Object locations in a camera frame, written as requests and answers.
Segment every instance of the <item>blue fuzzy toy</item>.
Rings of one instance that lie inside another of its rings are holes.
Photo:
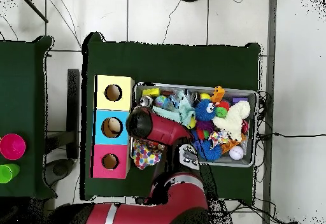
[[[205,158],[206,160],[214,161],[222,156],[222,149],[220,145],[216,145],[213,148],[211,148],[211,145],[212,143],[209,140],[197,142],[196,149],[202,158]]]
[[[216,115],[216,107],[209,99],[203,99],[195,109],[196,120],[210,121]]]

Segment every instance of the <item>white ball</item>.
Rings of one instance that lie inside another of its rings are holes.
[[[241,160],[243,158],[243,149],[240,146],[235,146],[230,149],[229,154],[234,160]]]

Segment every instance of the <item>green table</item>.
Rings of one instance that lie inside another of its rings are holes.
[[[2,197],[53,197],[43,181],[45,154],[45,53],[50,36],[32,43],[0,41],[0,137],[21,135],[27,144],[22,158],[11,161],[0,155],[0,164],[16,163],[20,173],[0,185]]]
[[[259,53],[256,43],[245,47],[110,43],[98,32],[90,33],[83,43],[81,143],[86,147],[81,147],[81,194],[86,199],[93,195],[146,197],[155,169],[141,171],[132,162],[126,179],[90,178],[95,74],[130,76],[135,82],[257,90]],[[252,203],[252,166],[211,169],[219,197]]]

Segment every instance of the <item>pink cup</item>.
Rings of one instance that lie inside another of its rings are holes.
[[[8,160],[18,160],[26,149],[26,143],[18,134],[9,133],[0,139],[0,152]]]

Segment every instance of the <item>gray plastic bin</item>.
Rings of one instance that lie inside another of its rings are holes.
[[[134,95],[133,99],[136,102],[139,102],[142,91],[144,89],[155,88],[159,87],[160,90],[165,91],[174,91],[174,90],[183,90],[186,89],[189,92],[197,91],[199,93],[209,93],[213,95],[215,88],[212,87],[192,87],[192,86],[185,86],[185,85],[166,85],[161,83],[155,83],[153,85],[144,85],[143,82],[139,82],[134,86]],[[233,97],[246,97],[248,98],[248,102],[250,105],[250,114],[249,117],[246,119],[249,122],[249,131],[246,134],[247,137],[247,146],[246,151],[244,152],[244,156],[241,160],[233,160],[229,156],[229,152],[224,153],[219,159],[212,161],[207,161],[199,157],[201,164],[209,164],[209,165],[221,165],[221,166],[232,166],[232,167],[249,167],[253,165],[255,161],[255,149],[256,149],[256,142],[257,142],[257,114],[259,112],[259,95],[255,91],[252,90],[236,90],[236,89],[228,89],[225,88],[225,95],[224,99],[230,100],[232,102]]]

